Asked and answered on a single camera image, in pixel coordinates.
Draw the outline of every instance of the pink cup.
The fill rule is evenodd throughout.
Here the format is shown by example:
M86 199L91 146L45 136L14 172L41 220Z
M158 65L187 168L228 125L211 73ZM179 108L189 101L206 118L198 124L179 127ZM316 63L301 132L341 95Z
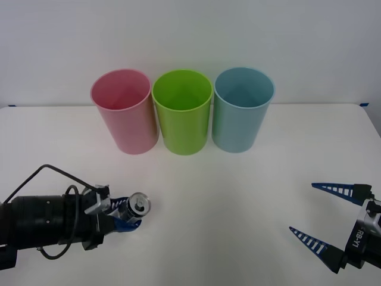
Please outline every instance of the pink cup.
M151 83L138 70L113 70L91 87L96 104L118 148L141 154L155 146L159 132L151 97Z

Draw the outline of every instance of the can lid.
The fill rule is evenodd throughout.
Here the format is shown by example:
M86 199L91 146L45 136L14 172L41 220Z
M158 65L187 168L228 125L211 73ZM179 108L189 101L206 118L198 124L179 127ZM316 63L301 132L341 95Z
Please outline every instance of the can lid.
M151 201L142 192L136 192L129 197L130 208L139 216L145 216L151 210Z

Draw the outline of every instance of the blue cup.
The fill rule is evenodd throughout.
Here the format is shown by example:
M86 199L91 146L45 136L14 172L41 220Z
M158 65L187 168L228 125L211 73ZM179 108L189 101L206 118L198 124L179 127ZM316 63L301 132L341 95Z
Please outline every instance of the blue cup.
M235 67L217 77L214 90L214 143L231 153L250 149L275 94L273 81L258 70Z

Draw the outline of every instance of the black cable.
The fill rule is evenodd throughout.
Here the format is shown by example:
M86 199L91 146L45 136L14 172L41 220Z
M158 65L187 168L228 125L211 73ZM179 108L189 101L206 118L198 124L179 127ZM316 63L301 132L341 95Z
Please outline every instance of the black cable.
M70 187L67 188L65 194L68 194L70 192L70 190L73 189L74 192L76 193L76 216L74 218L74 225L73 225L73 231L71 232L71 236L69 238L69 241L68 243L66 244L65 248L63 249L63 251L61 251L60 253L58 253L57 255L55 256L51 256L49 255L48 253L46 253L46 251L43 249L43 247L39 247L37 248L37 250L39 250L41 252L41 254L49 259L49 260L55 260L55 259L59 259L62 255L64 255L66 253L66 251L70 248L71 244L73 243L73 240L74 240L74 236L76 234L76 231L77 231L77 227L78 227L78 220L79 220L79 192L78 192L78 189L76 186L74 185L71 185Z
M44 168L49 168L49 169L52 169L58 173L60 173L61 175L64 175L70 179L72 179L73 181L76 181L78 184L81 184L85 187L87 187L88 189L91 189L93 191L96 191L96 188L92 185L89 185L88 183L86 182L83 182L82 180L78 179L77 177L74 177L73 175L69 174L69 173L66 173L65 171L62 171L61 169L57 168L57 167L54 167L52 165L49 165L49 164L45 164L45 165L42 165L40 168L38 168L33 174L31 174L20 186L18 186L17 189L15 189L13 191L13 193L4 201L4 204L7 204L12 198L14 195L16 195L16 193L18 193L19 190L21 190L22 187L24 187L30 180L32 180L42 169Z

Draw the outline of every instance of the white table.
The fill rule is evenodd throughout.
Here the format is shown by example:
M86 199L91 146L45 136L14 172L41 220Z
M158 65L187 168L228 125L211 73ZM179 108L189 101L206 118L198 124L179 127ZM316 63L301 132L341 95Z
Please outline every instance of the white table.
M352 104L271 105L253 148L121 153L95 107L0 110L0 200L49 163L114 197L142 191L152 211L135 232L81 244L56 261L18 252L2 286L379 285L381 270L331 273L289 230L344 249L360 210L312 182L365 183L381 198L381 139ZM61 195L72 183L44 170L19 195ZM57 254L63 246L50 246Z

